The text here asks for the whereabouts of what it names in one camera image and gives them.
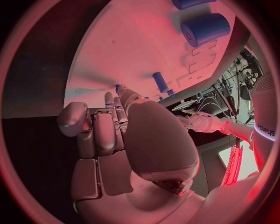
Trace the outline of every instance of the blue object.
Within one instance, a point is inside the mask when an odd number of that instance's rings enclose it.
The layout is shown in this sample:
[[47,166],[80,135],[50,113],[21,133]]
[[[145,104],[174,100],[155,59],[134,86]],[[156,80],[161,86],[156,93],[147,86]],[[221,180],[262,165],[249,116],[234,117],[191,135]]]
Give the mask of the blue object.
[[221,36],[228,35],[231,27],[223,15],[212,13],[183,23],[181,30],[189,44],[197,48]]
[[120,84],[117,84],[116,85],[116,93],[118,93],[119,87],[120,87]]
[[174,97],[174,96],[175,96],[175,93],[174,93],[173,90],[169,90],[169,91],[167,92],[167,94],[168,94],[168,96],[170,96],[170,97]]
[[159,90],[161,93],[166,93],[168,91],[168,87],[166,85],[166,82],[164,81],[162,75],[160,72],[156,72],[153,74],[155,83],[157,84]]
[[184,10],[184,9],[192,7],[192,6],[196,6],[196,5],[207,3],[207,2],[213,2],[213,1],[216,1],[216,0],[172,0],[173,4],[179,10]]

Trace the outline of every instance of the red light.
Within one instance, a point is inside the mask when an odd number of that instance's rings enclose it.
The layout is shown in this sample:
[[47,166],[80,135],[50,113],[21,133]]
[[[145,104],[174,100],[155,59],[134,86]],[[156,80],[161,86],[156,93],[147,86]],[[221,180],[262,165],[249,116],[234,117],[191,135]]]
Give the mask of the red light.
[[231,185],[236,183],[240,171],[242,161],[243,148],[231,148],[231,155],[228,163],[228,167],[224,174],[224,179],[221,186]]

